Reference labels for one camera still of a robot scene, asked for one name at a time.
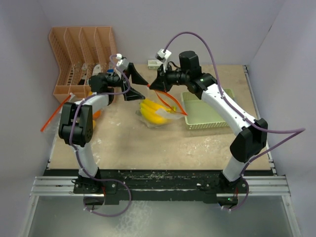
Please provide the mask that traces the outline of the yellow banana bunch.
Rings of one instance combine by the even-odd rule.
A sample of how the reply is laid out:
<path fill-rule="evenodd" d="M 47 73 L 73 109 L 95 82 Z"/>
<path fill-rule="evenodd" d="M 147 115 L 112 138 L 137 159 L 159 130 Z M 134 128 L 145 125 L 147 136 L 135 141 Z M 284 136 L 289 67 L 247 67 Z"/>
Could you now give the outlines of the yellow banana bunch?
<path fill-rule="evenodd" d="M 171 112 L 170 108 L 162 106 L 149 99 L 142 100 L 139 105 L 140 105 L 140 114 L 146 121 L 156 124 L 156 125 L 163 125 L 163 124 L 171 122 L 171 119 L 165 118 L 156 113 L 156 111 L 158 110 L 163 110 L 167 113 L 170 113 Z"/>

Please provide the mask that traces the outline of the clear zip bag orange zipper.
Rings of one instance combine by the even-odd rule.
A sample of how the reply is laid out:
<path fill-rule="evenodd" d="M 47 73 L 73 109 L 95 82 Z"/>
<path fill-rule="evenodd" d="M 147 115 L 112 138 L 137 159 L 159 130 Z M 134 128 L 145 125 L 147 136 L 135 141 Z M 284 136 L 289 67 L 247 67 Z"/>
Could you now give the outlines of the clear zip bag orange zipper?
<path fill-rule="evenodd" d="M 74 94 L 71 92 L 66 99 L 57 107 L 54 113 L 46 121 L 46 123 L 40 129 L 42 134 L 55 134 L 60 122 L 60 117 L 62 113 L 62 108 L 66 102 L 70 102 L 74 98 Z"/>

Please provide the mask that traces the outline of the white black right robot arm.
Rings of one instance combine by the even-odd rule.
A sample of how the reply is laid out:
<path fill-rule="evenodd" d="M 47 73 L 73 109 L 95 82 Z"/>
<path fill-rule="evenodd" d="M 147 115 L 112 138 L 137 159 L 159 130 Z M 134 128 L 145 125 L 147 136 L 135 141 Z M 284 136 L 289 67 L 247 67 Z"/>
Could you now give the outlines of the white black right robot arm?
<path fill-rule="evenodd" d="M 237 188 L 237 180 L 250 159 L 265 148 L 268 123 L 263 118 L 256 119 L 248 114 L 223 91 L 214 76 L 203 73 L 194 51 L 180 53 L 180 67 L 175 70 L 168 65 L 170 55 L 171 52 L 165 49 L 160 49 L 156 54 L 156 59 L 163 64 L 158 68 L 157 77 L 149 88 L 169 92 L 173 85 L 184 85 L 225 120 L 236 137 L 230 145 L 232 157 L 220 175 L 219 186 L 223 192 L 231 193 Z"/>

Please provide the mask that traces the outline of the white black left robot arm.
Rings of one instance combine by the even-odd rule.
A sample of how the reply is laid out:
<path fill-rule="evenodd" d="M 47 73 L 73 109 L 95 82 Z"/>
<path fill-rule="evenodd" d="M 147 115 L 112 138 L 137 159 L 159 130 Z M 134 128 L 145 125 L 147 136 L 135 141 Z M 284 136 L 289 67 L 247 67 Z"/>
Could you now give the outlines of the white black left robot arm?
<path fill-rule="evenodd" d="M 117 66 L 117 72 L 98 73 L 88 79 L 92 94 L 78 102 L 66 102 L 62 107 L 58 135 L 74 150 L 79 164 L 79 179 L 86 179 L 84 188 L 91 194 L 101 190 L 99 167 L 94 161 L 90 141 L 93 136 L 93 115 L 112 104 L 116 95 L 124 101 L 145 99 L 131 87 L 133 84 L 147 85 L 147 81 L 136 71 L 133 63 Z"/>

